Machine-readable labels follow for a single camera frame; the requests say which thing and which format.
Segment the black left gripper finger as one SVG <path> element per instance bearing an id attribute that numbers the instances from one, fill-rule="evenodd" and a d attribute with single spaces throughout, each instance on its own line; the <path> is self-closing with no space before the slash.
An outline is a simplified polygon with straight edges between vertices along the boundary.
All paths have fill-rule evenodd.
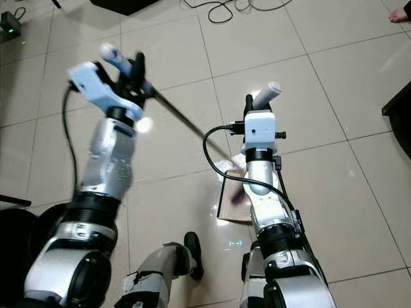
<path id="1" fill-rule="evenodd" d="M 136 53 L 132 61 L 132 84 L 135 86 L 145 86 L 146 79 L 146 55 Z"/>

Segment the broom with grey grip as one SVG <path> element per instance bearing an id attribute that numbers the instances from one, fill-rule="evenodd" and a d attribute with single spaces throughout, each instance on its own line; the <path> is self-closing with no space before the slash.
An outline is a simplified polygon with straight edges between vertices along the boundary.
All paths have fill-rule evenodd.
<path id="1" fill-rule="evenodd" d="M 123 52 L 123 50 L 120 49 L 120 47 L 115 46 L 114 44 L 111 43 L 104 43 L 100 46 L 100 58 L 108 62 L 108 64 L 113 65 L 117 70 L 119 70 L 119 73 L 125 73 L 129 74 L 129 71 L 131 70 L 132 67 L 132 61 L 134 60 L 136 53 L 144 53 L 143 51 L 135 51 L 134 56 L 129 58 L 126 53 Z M 187 117 L 183 112 L 177 108 L 176 106 L 173 105 L 173 103 L 170 102 L 170 100 L 167 99 L 167 97 L 164 96 L 164 94 L 159 91 L 155 85 L 153 87 L 158 91 L 158 96 L 156 97 L 156 102 L 162 106 L 165 110 L 170 112 L 176 120 L 180 121 L 182 125 L 187 127 L 191 133 L 194 135 L 198 136 L 200 140 L 205 140 L 206 137 L 206 132 L 203 131 L 199 126 L 197 126 L 196 123 L 194 123 L 193 120 L 191 120 L 189 117 Z"/>

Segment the white crumpled paper scrap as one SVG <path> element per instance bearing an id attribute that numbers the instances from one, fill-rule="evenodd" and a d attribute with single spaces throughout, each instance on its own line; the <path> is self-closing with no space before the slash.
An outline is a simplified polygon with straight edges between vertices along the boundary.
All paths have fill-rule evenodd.
<path id="1" fill-rule="evenodd" d="M 232 176 L 243 176 L 247 172 L 245 156 L 242 153 L 238 153 L 230 159 L 216 161 L 214 166 L 221 172 Z"/>

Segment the black base object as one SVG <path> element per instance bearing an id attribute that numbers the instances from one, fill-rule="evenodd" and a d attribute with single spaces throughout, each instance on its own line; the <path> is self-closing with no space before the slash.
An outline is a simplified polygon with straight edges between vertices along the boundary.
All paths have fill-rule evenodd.
<path id="1" fill-rule="evenodd" d="M 156 8 L 161 0 L 90 0 L 90 2 L 98 8 L 131 17 L 135 13 Z"/>

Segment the black device with green light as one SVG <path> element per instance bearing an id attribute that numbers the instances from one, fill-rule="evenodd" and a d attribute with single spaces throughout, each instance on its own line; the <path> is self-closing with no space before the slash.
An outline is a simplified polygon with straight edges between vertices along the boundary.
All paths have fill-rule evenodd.
<path id="1" fill-rule="evenodd" d="M 0 13 L 0 27 L 8 38 L 18 37 L 21 34 L 21 24 L 12 12 Z"/>

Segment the dark furniture corner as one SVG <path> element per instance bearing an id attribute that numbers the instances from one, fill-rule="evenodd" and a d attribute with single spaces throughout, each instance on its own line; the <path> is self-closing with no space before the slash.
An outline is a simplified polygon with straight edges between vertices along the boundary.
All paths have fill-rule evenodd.
<path id="1" fill-rule="evenodd" d="M 382 106 L 381 113 L 388 118 L 394 138 L 411 159 L 411 80 Z"/>

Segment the black round bin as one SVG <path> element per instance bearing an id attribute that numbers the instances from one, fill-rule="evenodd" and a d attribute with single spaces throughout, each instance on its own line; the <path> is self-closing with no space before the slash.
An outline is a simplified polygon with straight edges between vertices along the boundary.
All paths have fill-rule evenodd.
<path id="1" fill-rule="evenodd" d="M 30 232 L 30 255 L 36 259 L 47 241 L 52 237 L 52 231 L 64 215 L 68 203 L 57 203 L 45 209 L 38 215 Z"/>
<path id="2" fill-rule="evenodd" d="M 31 265 L 30 239 L 37 217 L 26 209 L 0 211 L 0 305 L 8 308 L 24 295 Z"/>

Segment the robot right leg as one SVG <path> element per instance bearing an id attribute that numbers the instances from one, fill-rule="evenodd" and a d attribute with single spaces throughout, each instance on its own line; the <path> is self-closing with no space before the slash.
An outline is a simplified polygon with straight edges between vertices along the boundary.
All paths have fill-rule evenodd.
<path id="1" fill-rule="evenodd" d="M 267 268 L 267 261 L 256 244 L 250 247 L 250 252 L 243 255 L 243 291 L 239 298 L 239 308 L 267 308 L 264 299 Z"/>

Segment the robot leg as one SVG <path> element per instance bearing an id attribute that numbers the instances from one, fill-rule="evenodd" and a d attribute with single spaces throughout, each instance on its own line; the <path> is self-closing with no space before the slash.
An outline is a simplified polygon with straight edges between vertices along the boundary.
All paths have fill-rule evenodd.
<path id="1" fill-rule="evenodd" d="M 204 276 L 202 247 L 196 232 L 187 232 L 183 243 L 164 243 L 142 261 L 121 283 L 114 308 L 167 308 L 174 279 Z"/>
<path id="2" fill-rule="evenodd" d="M 256 244 L 250 247 L 250 252 L 243 255 L 243 291 L 239 298 L 239 308 L 267 308 L 264 299 L 267 268 L 267 261 Z"/>

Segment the black rod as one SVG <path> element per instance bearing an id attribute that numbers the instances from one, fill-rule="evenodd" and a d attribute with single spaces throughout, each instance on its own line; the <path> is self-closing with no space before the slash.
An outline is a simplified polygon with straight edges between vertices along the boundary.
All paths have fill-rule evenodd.
<path id="1" fill-rule="evenodd" d="M 2 203 L 12 203 L 12 205 L 21 206 L 21 207 L 30 207 L 32 202 L 29 200 L 13 197 L 13 196 L 6 196 L 5 194 L 0 194 L 0 202 Z"/>

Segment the person's bare foot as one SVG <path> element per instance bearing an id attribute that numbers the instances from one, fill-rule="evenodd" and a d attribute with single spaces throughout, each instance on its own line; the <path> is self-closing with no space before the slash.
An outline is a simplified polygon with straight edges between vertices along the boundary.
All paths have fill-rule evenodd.
<path id="1" fill-rule="evenodd" d="M 389 21 L 392 23 L 408 23 L 411 22 L 411 17 L 409 17 L 406 8 L 397 8 L 390 13 Z"/>

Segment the robot left leg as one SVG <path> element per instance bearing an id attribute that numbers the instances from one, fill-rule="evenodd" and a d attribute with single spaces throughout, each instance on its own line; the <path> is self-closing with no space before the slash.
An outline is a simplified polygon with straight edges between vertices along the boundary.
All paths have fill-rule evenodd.
<path id="1" fill-rule="evenodd" d="M 196 232 L 187 232 L 183 243 L 164 243 L 142 261 L 121 283 L 114 308 L 167 308 L 174 279 L 204 276 L 202 247 Z"/>

